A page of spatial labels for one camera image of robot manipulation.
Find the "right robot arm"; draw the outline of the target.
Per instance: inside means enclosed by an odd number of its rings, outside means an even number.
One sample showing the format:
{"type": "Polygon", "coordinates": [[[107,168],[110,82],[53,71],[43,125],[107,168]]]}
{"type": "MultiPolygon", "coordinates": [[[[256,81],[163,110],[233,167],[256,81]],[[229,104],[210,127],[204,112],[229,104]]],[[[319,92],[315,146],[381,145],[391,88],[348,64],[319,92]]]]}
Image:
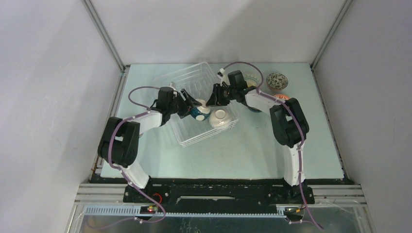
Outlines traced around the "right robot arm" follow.
{"type": "Polygon", "coordinates": [[[248,86],[239,70],[226,73],[222,68],[218,76],[221,81],[213,85],[206,104],[227,106],[235,100],[270,117],[275,139],[280,145],[288,147],[283,178],[289,186],[283,188],[282,195],[289,203],[297,202],[302,197],[302,190],[298,185],[305,179],[302,154],[309,132],[309,124],[299,101],[295,98],[275,98],[259,91],[255,86],[248,86]]]}

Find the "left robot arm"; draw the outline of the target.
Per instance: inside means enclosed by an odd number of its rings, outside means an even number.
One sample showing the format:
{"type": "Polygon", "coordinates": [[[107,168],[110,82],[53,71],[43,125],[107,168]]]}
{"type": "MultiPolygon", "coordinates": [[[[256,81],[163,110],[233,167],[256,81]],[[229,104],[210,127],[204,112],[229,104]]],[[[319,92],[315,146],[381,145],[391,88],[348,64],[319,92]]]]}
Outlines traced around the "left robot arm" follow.
{"type": "Polygon", "coordinates": [[[174,114],[185,118],[199,106],[202,104],[185,89],[177,91],[173,87],[160,87],[157,98],[145,112],[127,118],[112,116],[107,120],[97,154],[136,188],[135,196],[141,202],[148,202],[153,198],[154,190],[147,185],[150,176],[136,161],[140,135],[165,125],[174,114]]]}

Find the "plain white bowl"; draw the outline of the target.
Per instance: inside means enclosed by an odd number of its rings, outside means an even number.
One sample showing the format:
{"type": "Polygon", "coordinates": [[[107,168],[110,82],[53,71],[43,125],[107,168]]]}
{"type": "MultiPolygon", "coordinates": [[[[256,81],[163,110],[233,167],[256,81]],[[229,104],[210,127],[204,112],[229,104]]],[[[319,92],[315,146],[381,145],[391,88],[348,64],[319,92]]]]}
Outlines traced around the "plain white bowl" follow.
{"type": "Polygon", "coordinates": [[[223,128],[232,122],[232,116],[226,109],[212,110],[208,122],[214,129],[223,128]]]}

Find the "white and navy bowl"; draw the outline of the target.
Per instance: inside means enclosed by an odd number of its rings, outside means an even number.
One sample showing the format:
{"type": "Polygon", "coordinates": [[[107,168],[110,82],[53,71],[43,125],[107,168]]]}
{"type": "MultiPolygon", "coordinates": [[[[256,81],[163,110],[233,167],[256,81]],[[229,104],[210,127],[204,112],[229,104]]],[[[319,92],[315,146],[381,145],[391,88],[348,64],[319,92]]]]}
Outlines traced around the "white and navy bowl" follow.
{"type": "Polygon", "coordinates": [[[194,107],[191,109],[189,112],[190,115],[196,119],[197,121],[204,121],[206,120],[211,113],[211,107],[206,106],[206,101],[203,99],[196,99],[199,103],[201,103],[200,106],[194,107]]]}

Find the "yellow patterned bowl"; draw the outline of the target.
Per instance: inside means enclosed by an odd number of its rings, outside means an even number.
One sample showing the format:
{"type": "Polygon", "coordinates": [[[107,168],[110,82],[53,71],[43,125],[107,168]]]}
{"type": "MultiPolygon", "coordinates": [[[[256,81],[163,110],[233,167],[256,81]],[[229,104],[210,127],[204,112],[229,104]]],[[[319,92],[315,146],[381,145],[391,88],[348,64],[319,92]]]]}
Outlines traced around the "yellow patterned bowl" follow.
{"type": "Polygon", "coordinates": [[[259,84],[261,83],[261,76],[255,73],[245,73],[243,77],[248,87],[251,87],[251,86],[258,87],[259,84]]]}

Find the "dark teal bowl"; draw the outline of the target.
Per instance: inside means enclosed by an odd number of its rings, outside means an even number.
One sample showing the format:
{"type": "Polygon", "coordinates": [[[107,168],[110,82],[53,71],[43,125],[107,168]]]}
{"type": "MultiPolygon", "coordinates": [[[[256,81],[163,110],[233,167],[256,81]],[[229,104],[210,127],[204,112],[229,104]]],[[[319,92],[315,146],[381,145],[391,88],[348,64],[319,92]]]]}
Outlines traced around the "dark teal bowl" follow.
{"type": "Polygon", "coordinates": [[[253,113],[261,113],[261,111],[260,111],[259,109],[257,109],[257,108],[250,107],[250,106],[247,106],[247,108],[248,108],[251,112],[253,112],[253,113]]]}

